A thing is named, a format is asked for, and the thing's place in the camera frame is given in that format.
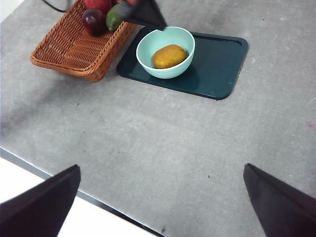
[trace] red apple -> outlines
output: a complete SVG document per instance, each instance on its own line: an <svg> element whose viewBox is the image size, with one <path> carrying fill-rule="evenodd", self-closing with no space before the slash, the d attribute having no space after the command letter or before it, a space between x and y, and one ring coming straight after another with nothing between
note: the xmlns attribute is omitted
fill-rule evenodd
<svg viewBox="0 0 316 237"><path fill-rule="evenodd" d="M88 9L82 14L82 22L85 30L92 36L105 33L108 28L105 24L106 15L99 9Z"/></svg>
<svg viewBox="0 0 316 237"><path fill-rule="evenodd" d="M104 14L107 14L113 6L112 0L84 0L83 3L87 9L99 9Z"/></svg>

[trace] brown woven basket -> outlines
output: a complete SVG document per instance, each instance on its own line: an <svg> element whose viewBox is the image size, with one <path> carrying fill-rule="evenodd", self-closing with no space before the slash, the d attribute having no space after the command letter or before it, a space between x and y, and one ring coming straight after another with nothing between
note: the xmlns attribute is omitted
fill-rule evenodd
<svg viewBox="0 0 316 237"><path fill-rule="evenodd" d="M76 0L32 52L33 64L89 80L102 79L136 25L122 22L115 32L93 37L83 27L84 10L83 0Z"/></svg>

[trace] dark green tray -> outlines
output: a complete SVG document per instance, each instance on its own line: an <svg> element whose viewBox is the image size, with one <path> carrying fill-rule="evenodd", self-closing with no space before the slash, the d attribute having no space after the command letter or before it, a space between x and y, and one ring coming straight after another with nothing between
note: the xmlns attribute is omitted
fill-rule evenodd
<svg viewBox="0 0 316 237"><path fill-rule="evenodd" d="M231 94L248 51L246 40L192 32L196 41L192 64L176 78L159 79L147 73L136 58L139 41L153 30L144 27L139 31L118 63L120 76L216 100Z"/></svg>

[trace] mango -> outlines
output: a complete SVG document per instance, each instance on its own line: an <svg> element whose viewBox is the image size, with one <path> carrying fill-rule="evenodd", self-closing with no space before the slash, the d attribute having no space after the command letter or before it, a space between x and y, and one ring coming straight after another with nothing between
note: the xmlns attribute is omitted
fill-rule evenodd
<svg viewBox="0 0 316 237"><path fill-rule="evenodd" d="M176 44L170 44L154 53L152 60L155 68L165 69L178 65L186 58L187 53L182 47Z"/></svg>

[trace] bowl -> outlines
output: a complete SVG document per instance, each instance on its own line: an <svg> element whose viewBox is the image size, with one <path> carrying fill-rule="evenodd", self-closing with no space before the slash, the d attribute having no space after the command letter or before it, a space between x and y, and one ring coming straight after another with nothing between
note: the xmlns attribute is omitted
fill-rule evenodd
<svg viewBox="0 0 316 237"><path fill-rule="evenodd" d="M156 69L152 57L159 49L177 44L182 47L188 57L180 64L166 69ZM161 79L170 79L182 74L191 64L195 41L192 34L180 27L166 27L163 31L154 30L147 34L137 45L136 57L142 67L152 76Z"/></svg>

